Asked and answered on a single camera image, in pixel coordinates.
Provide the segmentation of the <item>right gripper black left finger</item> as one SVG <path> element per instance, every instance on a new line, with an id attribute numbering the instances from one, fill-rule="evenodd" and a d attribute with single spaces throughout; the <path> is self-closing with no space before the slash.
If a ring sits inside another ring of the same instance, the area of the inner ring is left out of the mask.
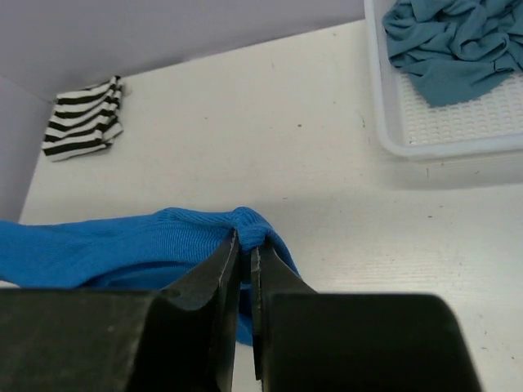
<path id="1" fill-rule="evenodd" d="M 239 240 L 160 290 L 4 289 L 4 391 L 228 391 Z"/>

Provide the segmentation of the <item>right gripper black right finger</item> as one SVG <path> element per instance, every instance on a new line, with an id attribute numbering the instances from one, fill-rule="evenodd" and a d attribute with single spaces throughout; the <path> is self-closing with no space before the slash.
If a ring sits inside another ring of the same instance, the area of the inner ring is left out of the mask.
<path id="1" fill-rule="evenodd" d="M 270 245 L 251 254 L 253 354 L 265 391 L 478 391 L 438 296 L 318 293 Z"/>

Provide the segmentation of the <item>blue tank top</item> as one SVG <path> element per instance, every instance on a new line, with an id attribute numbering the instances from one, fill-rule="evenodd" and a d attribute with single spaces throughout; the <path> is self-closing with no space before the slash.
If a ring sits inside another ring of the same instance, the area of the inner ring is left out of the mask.
<path id="1" fill-rule="evenodd" d="M 207 260 L 233 234 L 241 260 L 270 242 L 293 272 L 282 238 L 257 212 L 167 208 L 144 216 L 58 225 L 1 223 L 1 279 L 18 287 L 159 291 Z"/>

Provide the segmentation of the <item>black white striped tank top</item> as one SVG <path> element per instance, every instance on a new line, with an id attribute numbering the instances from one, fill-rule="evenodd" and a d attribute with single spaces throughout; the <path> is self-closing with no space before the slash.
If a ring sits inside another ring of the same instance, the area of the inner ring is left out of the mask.
<path id="1" fill-rule="evenodd" d="M 56 96 L 42 151 L 52 162 L 110 148 L 123 133 L 119 114 L 122 79 L 115 75 L 100 84 Z"/>

